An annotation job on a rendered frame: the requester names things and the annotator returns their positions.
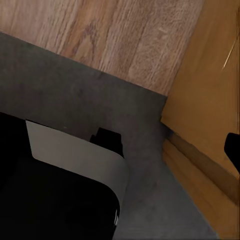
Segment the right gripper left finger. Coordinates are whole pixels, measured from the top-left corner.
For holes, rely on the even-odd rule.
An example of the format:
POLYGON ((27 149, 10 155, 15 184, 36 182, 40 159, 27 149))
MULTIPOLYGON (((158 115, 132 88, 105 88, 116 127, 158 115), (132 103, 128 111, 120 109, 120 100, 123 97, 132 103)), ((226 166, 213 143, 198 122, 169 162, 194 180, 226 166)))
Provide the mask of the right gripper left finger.
POLYGON ((0 139, 0 192, 26 152, 21 133, 0 139))

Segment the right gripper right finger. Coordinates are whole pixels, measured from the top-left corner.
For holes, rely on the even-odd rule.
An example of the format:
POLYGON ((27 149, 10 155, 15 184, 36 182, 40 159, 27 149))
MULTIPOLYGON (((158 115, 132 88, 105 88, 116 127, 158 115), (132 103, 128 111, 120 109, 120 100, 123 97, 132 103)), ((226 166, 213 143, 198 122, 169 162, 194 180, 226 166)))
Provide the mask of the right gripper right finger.
POLYGON ((229 133, 227 135, 224 151, 240 172, 240 135, 235 133, 229 133))

